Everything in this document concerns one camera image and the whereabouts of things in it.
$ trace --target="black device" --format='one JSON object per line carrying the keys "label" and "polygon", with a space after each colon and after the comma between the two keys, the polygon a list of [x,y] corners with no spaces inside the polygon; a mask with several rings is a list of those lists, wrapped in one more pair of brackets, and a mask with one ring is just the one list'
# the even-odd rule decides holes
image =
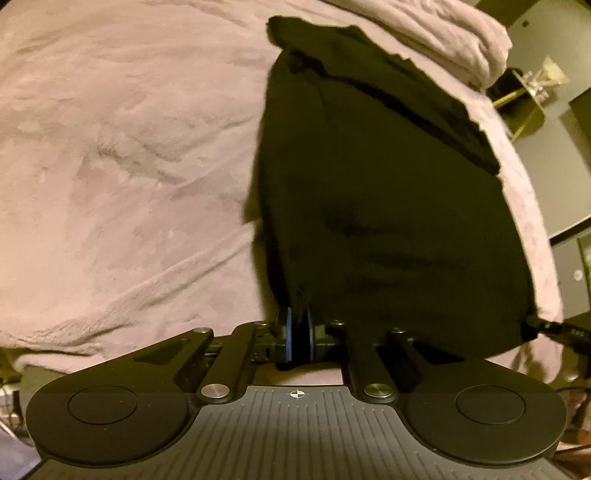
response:
{"label": "black device", "polygon": [[[589,353],[591,332],[530,327]],[[344,385],[252,385],[255,368],[341,366]],[[412,332],[327,322],[195,329],[49,383],[27,423],[29,480],[567,479],[547,385]]]}

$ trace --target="ribbed black platform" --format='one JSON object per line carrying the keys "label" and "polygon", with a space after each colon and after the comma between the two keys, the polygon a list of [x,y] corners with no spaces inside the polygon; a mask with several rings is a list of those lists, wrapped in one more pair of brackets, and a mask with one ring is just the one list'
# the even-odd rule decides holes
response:
{"label": "ribbed black platform", "polygon": [[250,386],[206,406],[175,444],[114,468],[48,460],[30,480],[567,480],[545,459],[510,468],[455,462],[423,446],[389,406],[346,387]]}

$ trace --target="black cloth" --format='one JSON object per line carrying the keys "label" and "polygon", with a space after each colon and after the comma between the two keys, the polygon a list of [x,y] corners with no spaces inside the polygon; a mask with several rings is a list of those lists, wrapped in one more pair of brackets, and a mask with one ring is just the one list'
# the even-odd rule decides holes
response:
{"label": "black cloth", "polygon": [[531,274],[465,107],[357,27],[273,17],[258,155],[267,267],[299,317],[412,328],[487,357],[535,335]]}

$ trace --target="metal screw cap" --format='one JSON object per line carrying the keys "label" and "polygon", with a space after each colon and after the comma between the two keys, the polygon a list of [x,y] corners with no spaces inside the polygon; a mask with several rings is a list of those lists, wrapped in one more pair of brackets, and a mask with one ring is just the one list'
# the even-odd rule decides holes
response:
{"label": "metal screw cap", "polygon": [[201,389],[201,395],[207,398],[223,398],[230,393],[230,389],[221,383],[210,383]]}
{"label": "metal screw cap", "polygon": [[391,387],[383,383],[372,383],[363,389],[365,394],[372,398],[388,398],[394,393]]}

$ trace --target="pink blanket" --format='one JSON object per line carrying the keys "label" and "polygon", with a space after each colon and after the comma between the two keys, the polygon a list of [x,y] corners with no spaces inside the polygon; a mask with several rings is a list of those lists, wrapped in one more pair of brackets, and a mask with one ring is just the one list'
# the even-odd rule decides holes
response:
{"label": "pink blanket", "polygon": [[[501,162],[540,316],[561,320],[530,180],[490,101],[466,85],[504,70],[505,30],[459,0],[335,3],[366,18],[319,0],[0,11],[0,346],[17,369],[73,372],[196,326],[225,335],[274,317],[251,194],[273,15],[356,24],[466,104]],[[540,338],[493,360],[550,381],[560,354]]]}

